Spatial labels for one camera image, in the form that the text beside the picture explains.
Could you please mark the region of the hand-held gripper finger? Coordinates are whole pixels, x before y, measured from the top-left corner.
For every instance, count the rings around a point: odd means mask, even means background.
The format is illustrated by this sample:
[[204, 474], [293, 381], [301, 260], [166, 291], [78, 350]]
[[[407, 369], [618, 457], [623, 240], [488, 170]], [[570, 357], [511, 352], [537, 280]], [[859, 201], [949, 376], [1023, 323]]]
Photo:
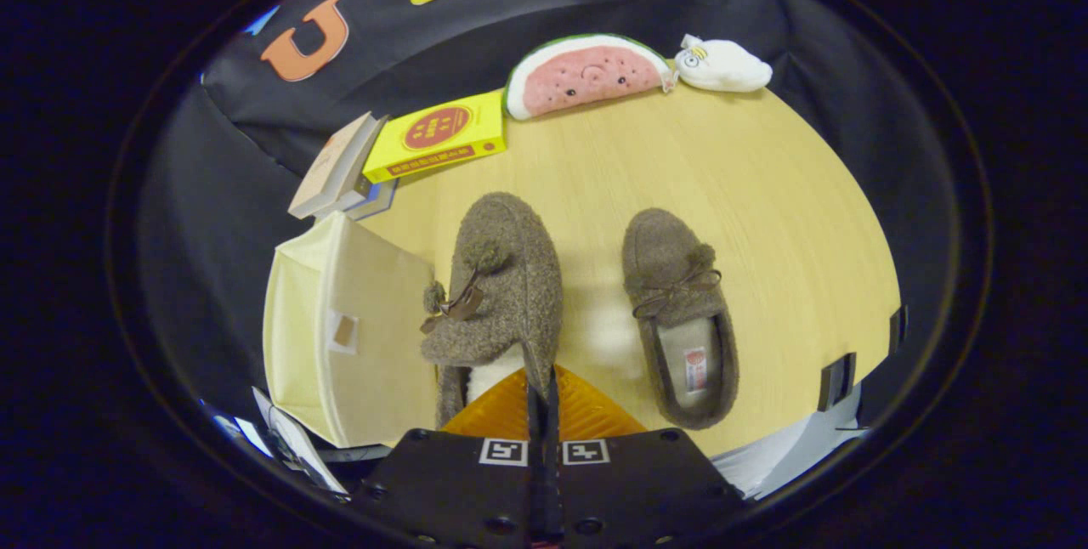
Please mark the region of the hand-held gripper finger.
[[749, 507], [681, 428], [648, 428], [574, 372], [552, 373], [548, 522], [562, 548], [703, 545]]
[[466, 407], [452, 432], [408, 431], [354, 492], [354, 516], [409, 548], [529, 548], [539, 403], [518, 371]]

